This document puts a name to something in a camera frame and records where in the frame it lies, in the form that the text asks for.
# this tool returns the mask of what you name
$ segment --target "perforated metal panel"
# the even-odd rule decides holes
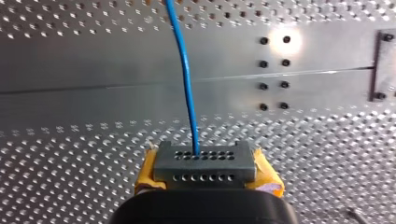
[[[368,101],[393,0],[176,8],[202,144],[262,147],[303,223],[396,222],[393,85]],[[191,143],[162,1],[0,0],[0,49],[0,223],[107,223],[150,143]]]

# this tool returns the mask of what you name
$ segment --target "blue wire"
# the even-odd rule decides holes
[[[183,82],[184,82],[184,93],[186,95],[187,108],[189,110],[190,127],[192,134],[192,152],[194,155],[200,154],[199,149],[199,137],[197,129],[197,121],[195,117],[194,100],[192,98],[191,90],[191,79],[190,79],[190,66],[189,57],[187,55],[186,45],[184,44],[183,34],[180,31],[177,23],[177,16],[173,6],[174,0],[165,0],[166,9],[168,10],[169,19],[173,26],[175,38],[177,41],[178,52],[180,54],[181,65],[183,67]]]

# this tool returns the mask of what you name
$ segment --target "silver metal surface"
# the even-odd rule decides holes
[[[244,189],[254,182],[256,165],[247,141],[233,146],[201,146],[192,155],[191,146],[161,142],[153,164],[153,179],[168,189]]]
[[[370,222],[392,223],[395,204],[394,105],[283,118],[233,115],[202,121],[205,145],[248,139],[286,184],[286,200],[303,223],[354,223],[358,207]],[[107,223],[132,196],[149,142],[190,142],[188,124],[137,122],[134,127],[34,129],[1,141],[2,223]]]
[[[303,223],[355,223],[348,207],[395,222],[394,90],[368,102],[394,0],[176,8],[204,145],[261,146]],[[0,49],[0,223],[107,223],[149,143],[191,142],[162,1],[0,0]],[[381,49],[393,74],[393,46]]]
[[[375,67],[374,92],[386,97],[395,95],[396,86],[396,30],[382,30],[378,34],[378,55]]]

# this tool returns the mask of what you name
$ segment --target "hole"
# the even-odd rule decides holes
[[[92,3],[94,8],[100,8],[100,2]]]
[[[192,175],[191,176],[192,181],[197,181],[198,180],[198,175]]]
[[[174,179],[174,181],[179,181],[180,180],[180,175],[174,175],[173,179]]]
[[[207,175],[201,175],[200,180],[201,181],[206,181],[207,180]]]
[[[32,24],[30,24],[29,26],[30,26],[30,28],[32,28],[33,30],[37,30],[37,29],[39,28],[39,26],[38,26],[37,23],[32,23]]]
[[[117,2],[116,1],[109,2],[109,4],[110,4],[111,7],[117,7]]]
[[[188,175],[183,175],[183,176],[181,177],[181,179],[182,179],[183,181],[188,181],[188,180],[189,180],[189,176],[188,176]]]
[[[151,0],[143,0],[143,5],[149,7],[151,5]]]
[[[224,181],[225,180],[225,175],[219,175],[219,181]]]
[[[60,8],[61,10],[65,11],[65,10],[68,9],[68,5],[67,5],[67,4],[60,4],[60,5],[59,5],[59,8]]]
[[[44,9],[45,11],[51,11],[50,6],[47,6],[47,5],[44,5],[44,6],[43,6],[43,9]]]
[[[76,4],[76,8],[78,8],[78,9],[80,9],[80,10],[84,9],[84,7],[85,7],[85,5],[82,4],[82,3],[77,3],[77,4]]]
[[[194,14],[194,16],[192,17],[195,21],[198,21],[200,19],[199,14]]]
[[[131,6],[134,5],[134,1],[133,1],[133,0],[127,0],[127,1],[125,1],[125,5],[126,5],[127,7],[131,7]]]
[[[209,180],[210,180],[210,181],[215,181],[215,180],[216,180],[216,176],[215,176],[215,175],[211,175],[211,176],[209,177]]]

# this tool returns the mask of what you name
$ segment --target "metal plate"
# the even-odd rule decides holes
[[[206,145],[247,139],[286,184],[303,223],[354,223],[357,206],[371,222],[396,217],[394,105],[291,114],[233,115],[201,122]],[[187,123],[30,130],[0,141],[2,223],[107,223],[132,196],[149,141],[190,142]]]
[[[354,223],[347,206],[395,222],[394,99],[367,102],[393,0],[184,0],[177,12],[205,145],[263,147],[303,223]],[[0,0],[0,15],[0,222],[107,223],[149,142],[191,141],[163,3]]]
[[[356,70],[230,78],[194,82],[192,86],[196,113],[201,119],[229,113],[257,113],[264,117],[327,111],[339,106],[371,106],[367,102],[371,75],[372,70]],[[290,87],[281,88],[281,81],[288,81]],[[267,91],[258,88],[262,82],[267,84]],[[282,102],[290,108],[279,108]],[[268,110],[261,111],[260,104],[266,104]],[[0,131],[5,132],[78,123],[117,121],[129,125],[141,120],[180,120],[187,117],[187,110],[182,86],[169,84],[1,95],[0,114]]]
[[[195,80],[373,66],[375,30],[395,27],[394,8],[392,1],[177,4]],[[2,1],[0,12],[0,93],[181,81],[159,1]]]
[[[374,95],[373,100],[378,99],[376,94],[385,94],[386,98],[395,96],[396,74],[395,63],[396,57],[396,30],[382,30],[378,34],[378,55],[375,65],[375,77],[373,79]]]

